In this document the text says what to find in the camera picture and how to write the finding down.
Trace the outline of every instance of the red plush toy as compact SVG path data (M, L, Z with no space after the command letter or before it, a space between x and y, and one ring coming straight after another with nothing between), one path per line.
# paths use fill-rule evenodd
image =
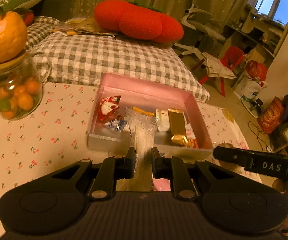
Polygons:
M174 18L121 0L107 0L94 8L94 17L105 29L158 43L178 41L183 37L182 25Z

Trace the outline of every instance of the small orange fruit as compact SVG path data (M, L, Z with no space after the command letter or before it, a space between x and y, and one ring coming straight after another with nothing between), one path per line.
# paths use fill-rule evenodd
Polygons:
M30 95L37 95L39 92L39 83L33 80L26 81L26 91Z
M18 100L18 106L25 111L31 110L34 105L34 99L26 92L20 94L17 100Z
M9 102L10 102L10 109L11 109L12 111L15 111L15 112L16 112L16 110L17 110L17 99L16 99L15 97L12 97L12 98L9 100Z
M9 97L9 93L4 88L0 88L0 100L6 97Z
M2 112L3 116L7 119L13 119L15 116L15 111L4 111Z
M27 41L22 17L12 11L0 15L0 63L17 56Z
M26 92L26 87L24 85L16 86L13 90L13 94L15 97L19 97L22 93Z

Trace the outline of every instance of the red chair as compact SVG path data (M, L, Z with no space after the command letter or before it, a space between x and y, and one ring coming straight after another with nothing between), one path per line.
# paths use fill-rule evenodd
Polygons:
M229 49L225 52L224 57L220 60L223 66L233 70L238 64L241 63L242 59L244 58L245 54L242 49L230 46ZM203 64L205 60L202 59L199 61L193 68L192 71L196 70L199 66ZM208 80L208 76L203 77L198 82L203 84L206 80ZM225 89L224 89L224 78L220 78L221 81L221 94L225 96Z

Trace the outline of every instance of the gingham quilt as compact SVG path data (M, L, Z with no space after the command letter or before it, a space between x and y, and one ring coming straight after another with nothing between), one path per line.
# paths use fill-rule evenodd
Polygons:
M50 80L54 82L99 86L102 75L110 72L187 90L201 102L209 98L209 92L176 53L163 45L110 36L65 37L52 33L31 51L49 57ZM37 65L42 60L43 55L33 58Z

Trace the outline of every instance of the pink box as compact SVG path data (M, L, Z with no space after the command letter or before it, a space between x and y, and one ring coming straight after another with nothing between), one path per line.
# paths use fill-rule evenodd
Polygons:
M208 156L213 149L208 130L204 123L200 109L194 96L187 91L162 85L156 82L144 81L118 74L105 73L92 112L92 121L89 126L88 148L100 151L109 151L113 154L124 155L131 145L128 133L116 133L98 124L98 110L100 100L104 97L121 95L119 112L126 107L137 106L145 111L156 112L156 109L167 110L176 108L184 110L185 117L192 125L199 149L176 146L171 142L171 132L156 132L154 146L165 154L192 154L204 152L199 157Z

